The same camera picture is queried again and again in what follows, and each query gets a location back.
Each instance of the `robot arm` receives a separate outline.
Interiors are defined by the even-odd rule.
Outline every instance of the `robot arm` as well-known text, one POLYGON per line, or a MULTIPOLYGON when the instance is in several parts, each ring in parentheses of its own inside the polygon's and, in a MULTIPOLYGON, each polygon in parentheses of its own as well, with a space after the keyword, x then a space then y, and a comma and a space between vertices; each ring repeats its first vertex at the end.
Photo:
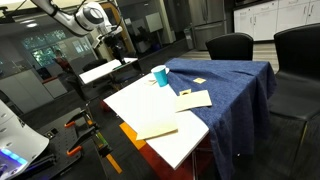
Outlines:
POLYGON ((98 42, 95 42, 93 45, 94 48, 104 37, 118 34, 122 31, 121 26, 116 27, 111 25, 107 14, 97 2, 89 2, 75 14, 68 14, 61 11, 51 0, 31 1, 76 36, 85 36, 94 28, 97 28, 100 35, 96 39, 98 42))

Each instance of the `white table top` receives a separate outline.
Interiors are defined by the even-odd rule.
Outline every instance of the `white table top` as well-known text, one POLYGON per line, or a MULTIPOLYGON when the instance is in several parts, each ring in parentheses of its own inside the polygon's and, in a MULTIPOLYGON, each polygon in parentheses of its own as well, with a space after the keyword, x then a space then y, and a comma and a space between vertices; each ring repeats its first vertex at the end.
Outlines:
MULTIPOLYGON (((176 94, 170 85, 145 85, 152 74, 139 79, 104 101, 135 131, 143 122, 164 119, 175 112, 176 94)), ((178 132, 146 140, 173 169, 188 157, 208 134, 208 127, 191 111, 176 113, 178 132)))
MULTIPOLYGON (((136 61, 137 58, 124 58, 124 61, 127 63, 124 66, 131 64, 132 62, 136 61)), ((84 84, 88 84, 96 79, 101 78, 102 76, 105 76, 109 73, 112 73, 114 68, 121 66, 121 63, 119 60, 112 60, 110 62, 107 62, 106 64, 103 64, 101 66, 98 66, 94 69, 91 69, 90 71, 84 72, 80 74, 80 78, 84 84)))

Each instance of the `refrigerator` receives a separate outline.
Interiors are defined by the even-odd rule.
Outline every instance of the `refrigerator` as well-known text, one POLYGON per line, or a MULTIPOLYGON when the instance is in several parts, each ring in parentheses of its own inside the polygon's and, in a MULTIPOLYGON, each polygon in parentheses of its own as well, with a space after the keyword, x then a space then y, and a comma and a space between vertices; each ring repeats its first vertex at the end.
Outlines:
POLYGON ((205 42, 233 32, 233 0, 189 0, 194 45, 207 50, 205 42))

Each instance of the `blue tablecloth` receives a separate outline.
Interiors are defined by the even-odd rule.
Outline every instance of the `blue tablecloth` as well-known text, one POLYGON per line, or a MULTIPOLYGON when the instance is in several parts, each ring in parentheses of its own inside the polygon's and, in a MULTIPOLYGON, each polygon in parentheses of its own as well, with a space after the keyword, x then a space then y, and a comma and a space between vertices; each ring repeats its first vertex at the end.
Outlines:
POLYGON ((208 90, 212 107, 193 108, 209 127, 210 140, 222 180, 233 174, 232 156, 252 154, 254 138, 269 133, 267 99, 276 81, 268 62, 172 59, 168 82, 175 93, 208 90), (196 78, 206 79, 198 84, 196 78))

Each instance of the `door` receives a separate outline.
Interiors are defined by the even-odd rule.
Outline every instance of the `door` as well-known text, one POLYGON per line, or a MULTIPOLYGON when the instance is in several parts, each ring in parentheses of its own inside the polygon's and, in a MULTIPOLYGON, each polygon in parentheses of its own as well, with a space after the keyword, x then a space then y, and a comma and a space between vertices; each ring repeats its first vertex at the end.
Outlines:
POLYGON ((307 24, 314 23, 320 23, 320 1, 311 2, 309 6, 307 24))
POLYGON ((253 13, 251 8, 234 11, 234 31, 253 37, 253 13))
POLYGON ((206 41, 226 34, 226 22, 212 23, 194 28, 195 45, 198 50, 207 50, 206 41))
POLYGON ((255 41, 273 40, 277 26, 277 11, 255 14, 253 19, 253 39, 255 41))
POLYGON ((205 0, 189 0, 191 20, 193 26, 206 24, 204 2, 205 0))
POLYGON ((277 32, 306 24, 309 3, 278 10, 277 32))
POLYGON ((225 19, 223 1, 205 0, 205 4, 207 23, 218 22, 225 19))

